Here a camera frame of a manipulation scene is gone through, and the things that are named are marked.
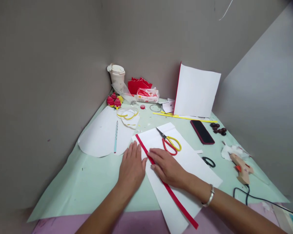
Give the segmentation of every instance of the power cord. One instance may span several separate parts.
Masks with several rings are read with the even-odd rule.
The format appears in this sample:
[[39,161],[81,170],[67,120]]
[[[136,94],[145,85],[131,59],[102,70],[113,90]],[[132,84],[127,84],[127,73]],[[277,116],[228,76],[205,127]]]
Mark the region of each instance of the power cord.
[[246,199],[245,199],[245,204],[246,204],[246,205],[247,205],[247,199],[248,199],[248,197],[250,196],[250,197],[252,197],[252,198],[255,198],[255,199],[258,199],[258,200],[262,200],[262,201],[266,201],[266,202],[269,202],[269,203],[271,203],[271,204],[274,204],[275,206],[278,206],[278,207],[280,207],[281,209],[284,209],[284,210],[286,210],[286,211],[288,211],[288,212],[290,212],[290,213],[293,214],[292,211],[290,211],[290,210],[288,210],[288,209],[286,209],[286,208],[284,208],[284,207],[282,207],[282,206],[279,206],[279,205],[277,205],[276,203],[273,203],[273,202],[268,201],[268,200],[263,199],[263,198],[258,198],[258,197],[254,197],[254,196],[250,195],[250,186],[249,186],[249,185],[245,185],[245,186],[248,187],[248,192],[246,193],[246,192],[244,192],[242,189],[234,188],[234,189],[233,189],[233,198],[235,198],[235,197],[234,197],[234,196],[235,196],[235,190],[238,189],[238,190],[240,190],[241,192],[243,192],[243,193],[246,194]]
[[247,188],[248,188],[248,192],[247,192],[247,195],[246,195],[246,199],[245,199],[245,205],[247,205],[247,199],[248,199],[248,196],[250,195],[250,187],[248,184],[245,185]]

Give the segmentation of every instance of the yellow-handled scissors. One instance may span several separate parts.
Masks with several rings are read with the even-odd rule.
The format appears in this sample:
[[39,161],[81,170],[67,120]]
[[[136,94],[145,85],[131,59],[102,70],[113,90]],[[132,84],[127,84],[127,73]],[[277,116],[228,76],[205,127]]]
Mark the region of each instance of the yellow-handled scissors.
[[[167,149],[166,149],[166,144],[170,147],[170,148],[172,148],[174,151],[175,151],[175,153],[171,153],[171,152],[169,152],[172,156],[175,156],[175,155],[177,155],[177,153],[178,153],[178,151],[180,151],[181,150],[181,144],[179,143],[179,141],[177,141],[175,138],[173,138],[173,137],[170,137],[170,136],[165,136],[158,128],[156,128],[156,130],[158,130],[158,132],[160,133],[160,136],[163,138],[162,140],[163,140],[163,145],[164,145],[164,149],[167,151],[167,152],[169,152]],[[177,148],[174,144],[173,144],[173,142],[171,141],[171,140],[174,140],[177,144],[178,144],[178,146],[179,146],[179,148]]]

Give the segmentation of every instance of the mint green table cover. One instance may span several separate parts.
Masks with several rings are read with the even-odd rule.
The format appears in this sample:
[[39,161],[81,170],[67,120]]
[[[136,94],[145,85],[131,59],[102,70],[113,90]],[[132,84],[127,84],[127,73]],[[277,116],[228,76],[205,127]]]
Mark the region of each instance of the mint green table cover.
[[[140,131],[144,132],[156,126],[171,122],[194,150],[203,150],[203,154],[199,154],[198,157],[205,156],[211,158],[215,162],[216,167],[213,168],[213,171],[223,180],[219,189],[231,196],[233,188],[235,187],[247,191],[247,188],[236,178],[238,173],[234,169],[233,162],[223,159],[220,155],[223,147],[221,141],[226,141],[228,145],[238,144],[230,132],[227,132],[226,136],[214,134],[209,123],[203,123],[215,140],[215,144],[213,145],[203,145],[189,120],[155,115],[150,109],[151,104],[139,104],[144,104],[146,109],[141,110],[139,106],[136,105],[140,111],[140,120],[135,133],[140,133]],[[83,132],[105,107],[106,102],[101,105]],[[220,126],[223,127],[223,124],[214,114],[212,114],[211,118],[217,120]],[[49,217],[92,213],[116,184],[121,159],[122,156],[115,156],[113,154],[102,158],[89,156],[84,154],[76,143],[65,166],[43,193],[29,217],[28,222]],[[266,177],[253,159],[249,159],[247,163],[252,166],[259,175]],[[253,196],[264,198],[272,202],[289,202],[273,183],[270,183],[268,186],[253,175],[250,176],[250,188],[251,195]],[[237,191],[236,198],[243,203],[245,202],[245,195],[242,192]],[[249,203],[261,202],[251,197],[248,201]],[[141,187],[138,189],[125,211],[150,210],[160,210],[160,207],[151,184],[147,176],[145,176]]]

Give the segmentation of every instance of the yellow paper strip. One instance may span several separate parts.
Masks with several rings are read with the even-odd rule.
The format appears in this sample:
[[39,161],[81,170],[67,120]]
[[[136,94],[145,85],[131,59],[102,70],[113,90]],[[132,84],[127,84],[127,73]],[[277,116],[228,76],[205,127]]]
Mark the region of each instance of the yellow paper strip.
[[[198,119],[191,119],[191,118],[180,117],[179,115],[173,115],[171,113],[164,114],[162,112],[163,111],[161,111],[161,113],[153,112],[153,114],[162,115],[162,116],[168,116],[168,117],[173,117],[173,118],[179,118],[179,119],[198,120]],[[206,123],[218,123],[218,121],[211,121],[211,120],[198,120],[198,121],[206,122]]]

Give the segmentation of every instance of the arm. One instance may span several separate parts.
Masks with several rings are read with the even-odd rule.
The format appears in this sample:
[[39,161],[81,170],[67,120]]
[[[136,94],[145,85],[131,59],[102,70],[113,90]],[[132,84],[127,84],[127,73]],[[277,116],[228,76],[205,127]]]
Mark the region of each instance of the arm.
[[[156,162],[151,167],[165,183],[187,191],[203,204],[207,203],[211,196],[208,183],[186,172],[174,157],[162,149],[150,149],[148,156]],[[262,215],[217,188],[209,207],[235,233],[285,233]]]
[[140,187],[146,174],[146,160],[141,161],[141,146],[131,143],[119,168],[119,178],[108,196],[78,229],[76,234],[111,233],[118,217]]

